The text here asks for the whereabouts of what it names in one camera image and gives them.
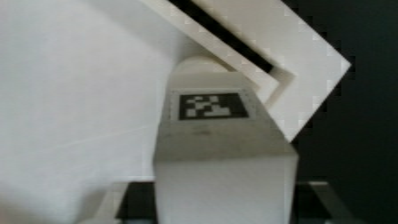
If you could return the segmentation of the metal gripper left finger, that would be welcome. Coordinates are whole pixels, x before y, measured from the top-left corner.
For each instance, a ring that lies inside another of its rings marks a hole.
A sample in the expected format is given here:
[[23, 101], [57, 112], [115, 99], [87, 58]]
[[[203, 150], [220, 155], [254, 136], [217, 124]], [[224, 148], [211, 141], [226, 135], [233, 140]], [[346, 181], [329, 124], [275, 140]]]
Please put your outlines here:
[[92, 217], [76, 224], [158, 224], [155, 182], [115, 183]]

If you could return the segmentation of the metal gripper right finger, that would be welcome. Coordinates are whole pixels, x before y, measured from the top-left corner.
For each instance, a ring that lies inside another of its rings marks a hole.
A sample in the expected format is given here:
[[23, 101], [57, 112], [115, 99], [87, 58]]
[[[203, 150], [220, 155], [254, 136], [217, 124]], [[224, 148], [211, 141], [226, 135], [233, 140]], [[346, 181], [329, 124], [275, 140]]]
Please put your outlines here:
[[290, 224], [359, 224], [336, 191], [323, 181], [295, 185]]

